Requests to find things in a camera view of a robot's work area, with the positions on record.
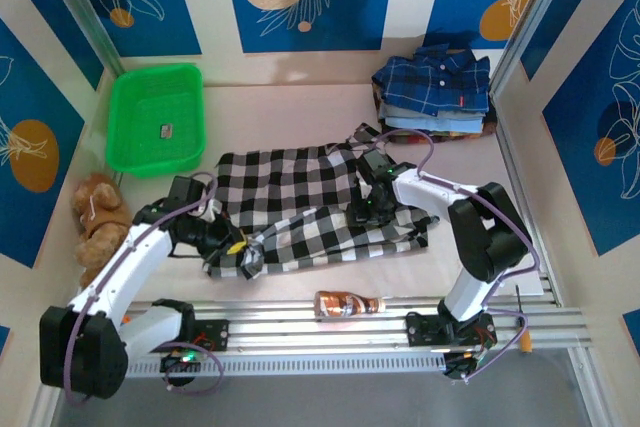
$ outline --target table surface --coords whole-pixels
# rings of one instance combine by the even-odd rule
[[[225,152],[295,148],[339,142],[362,122],[377,127],[370,85],[211,87],[205,89],[208,145],[198,170],[214,170]],[[417,163],[426,145],[389,145],[397,161]],[[434,175],[461,183],[494,181],[511,193],[495,137],[436,145],[427,165]],[[125,175],[121,188],[133,211],[164,197],[173,176],[138,179]],[[530,265],[527,256],[521,265]],[[197,259],[167,259],[136,300],[186,301],[309,300],[318,290],[348,290],[366,296],[444,296],[462,268],[450,226],[429,231],[429,247],[419,252],[333,264],[291,273],[212,279]],[[517,279],[523,295],[541,295],[537,274]],[[507,281],[502,294],[515,294]]]

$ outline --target bottle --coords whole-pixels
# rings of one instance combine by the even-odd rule
[[[313,310],[317,317],[349,317],[385,311],[383,299],[370,299],[351,292],[316,292]]]

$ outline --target teddy bear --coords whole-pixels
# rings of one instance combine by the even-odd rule
[[[72,204],[84,227],[75,257],[85,268],[80,277],[80,286],[85,289],[120,248],[132,219],[120,189],[104,174],[94,173],[83,180]]]

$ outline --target green basket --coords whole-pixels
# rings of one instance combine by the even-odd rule
[[[107,133],[107,162],[113,170],[138,177],[193,170],[206,143],[197,67],[151,67],[115,81]]]

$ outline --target blue shirt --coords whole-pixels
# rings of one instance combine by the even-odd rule
[[[471,50],[448,54],[448,44],[420,47],[413,59],[391,57],[372,80],[387,104],[437,116],[439,110],[489,110],[488,57]]]

